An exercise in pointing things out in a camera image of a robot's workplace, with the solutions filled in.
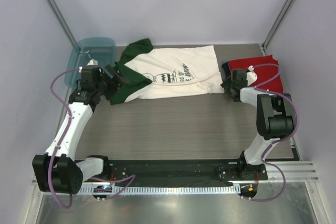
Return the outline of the white and green t-shirt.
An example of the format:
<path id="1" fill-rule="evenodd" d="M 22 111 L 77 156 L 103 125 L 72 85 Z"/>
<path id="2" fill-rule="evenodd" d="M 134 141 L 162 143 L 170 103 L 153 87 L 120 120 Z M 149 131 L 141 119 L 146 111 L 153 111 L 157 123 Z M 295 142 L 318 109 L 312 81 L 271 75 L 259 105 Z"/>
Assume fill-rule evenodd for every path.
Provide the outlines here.
<path id="1" fill-rule="evenodd" d="M 146 38 L 126 46 L 114 69 L 126 81 L 109 98 L 112 105 L 224 93 L 214 46 L 154 48 Z"/>

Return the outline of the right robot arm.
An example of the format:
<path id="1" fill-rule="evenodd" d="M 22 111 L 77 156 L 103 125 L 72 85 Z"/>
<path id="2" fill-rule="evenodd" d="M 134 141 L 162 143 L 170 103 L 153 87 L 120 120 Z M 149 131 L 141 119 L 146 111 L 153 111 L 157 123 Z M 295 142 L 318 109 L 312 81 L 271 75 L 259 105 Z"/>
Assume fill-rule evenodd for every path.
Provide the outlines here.
<path id="1" fill-rule="evenodd" d="M 279 142 L 291 138 L 298 126 L 297 110 L 291 95 L 250 87 L 249 76 L 253 74 L 249 70 L 234 69 L 230 82 L 231 98 L 256 108 L 257 135 L 232 168 L 245 180 L 261 172 L 270 151 Z"/>

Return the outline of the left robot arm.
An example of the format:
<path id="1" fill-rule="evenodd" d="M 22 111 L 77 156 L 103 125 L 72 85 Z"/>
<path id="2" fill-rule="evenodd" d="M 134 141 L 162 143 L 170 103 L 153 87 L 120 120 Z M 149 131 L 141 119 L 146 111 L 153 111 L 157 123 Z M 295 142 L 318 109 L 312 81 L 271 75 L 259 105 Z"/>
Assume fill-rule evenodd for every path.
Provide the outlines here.
<path id="1" fill-rule="evenodd" d="M 90 155 L 77 163 L 75 155 L 85 126 L 102 96 L 115 94 L 126 80 L 111 65 L 103 70 L 96 60 L 90 60 L 77 71 L 79 85 L 64 103 L 67 115 L 45 153 L 35 155 L 32 161 L 37 184 L 43 192 L 74 195 L 83 182 L 93 177 L 105 182 L 112 174 L 107 156 Z"/>

